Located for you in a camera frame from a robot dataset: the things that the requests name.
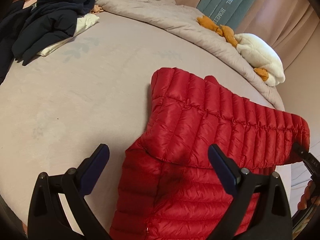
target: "light blue fabric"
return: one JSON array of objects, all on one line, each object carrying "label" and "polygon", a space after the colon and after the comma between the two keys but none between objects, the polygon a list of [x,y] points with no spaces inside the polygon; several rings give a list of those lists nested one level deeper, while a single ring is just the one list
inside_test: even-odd
[{"label": "light blue fabric", "polygon": [[197,8],[217,25],[236,29],[254,0],[201,0]]}]

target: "blue gripper pad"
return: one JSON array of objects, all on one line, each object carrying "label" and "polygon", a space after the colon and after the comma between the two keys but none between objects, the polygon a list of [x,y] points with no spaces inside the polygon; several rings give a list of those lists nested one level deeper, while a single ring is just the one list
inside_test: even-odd
[{"label": "blue gripper pad", "polygon": [[109,157],[109,147],[105,144],[100,144],[94,153],[79,165],[76,184],[80,196],[84,197],[92,192]]},{"label": "blue gripper pad", "polygon": [[225,192],[235,197],[241,175],[236,163],[225,156],[218,145],[212,144],[208,148],[209,161],[216,172]]}]

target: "beige wall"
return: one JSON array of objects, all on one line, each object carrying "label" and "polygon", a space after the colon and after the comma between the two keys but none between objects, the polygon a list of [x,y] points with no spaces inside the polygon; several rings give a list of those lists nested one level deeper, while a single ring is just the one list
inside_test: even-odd
[{"label": "beige wall", "polygon": [[308,122],[312,147],[320,142],[320,24],[284,73],[286,81],[277,89],[285,110]]}]

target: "red puffer jacket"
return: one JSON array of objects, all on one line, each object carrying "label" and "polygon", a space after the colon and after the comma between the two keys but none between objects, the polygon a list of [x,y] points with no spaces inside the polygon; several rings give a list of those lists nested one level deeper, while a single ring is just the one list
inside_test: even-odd
[{"label": "red puffer jacket", "polygon": [[[300,161],[290,154],[294,141],[309,147],[301,117],[252,103],[214,77],[162,68],[151,88],[147,130],[126,151],[114,240],[206,239],[232,201],[208,161],[213,143],[260,174]],[[256,202],[257,195],[237,233],[248,227]]]}]

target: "metal screw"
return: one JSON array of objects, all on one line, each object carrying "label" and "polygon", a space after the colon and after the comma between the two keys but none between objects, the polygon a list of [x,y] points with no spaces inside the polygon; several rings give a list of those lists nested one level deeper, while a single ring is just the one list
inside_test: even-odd
[{"label": "metal screw", "polygon": [[69,175],[72,175],[72,174],[75,174],[76,171],[77,171],[76,168],[70,168],[70,169],[67,171],[67,173],[68,173]]},{"label": "metal screw", "polygon": [[241,172],[242,172],[243,174],[245,174],[245,175],[247,175],[247,174],[250,173],[250,171],[249,171],[247,168],[242,168],[242,169],[241,169]]},{"label": "metal screw", "polygon": [[39,178],[41,178],[41,179],[44,179],[45,176],[47,176],[47,173],[45,173],[45,172],[41,172],[41,173],[39,174]]},{"label": "metal screw", "polygon": [[274,176],[276,179],[280,177],[279,173],[276,171],[272,173],[272,176]]}]

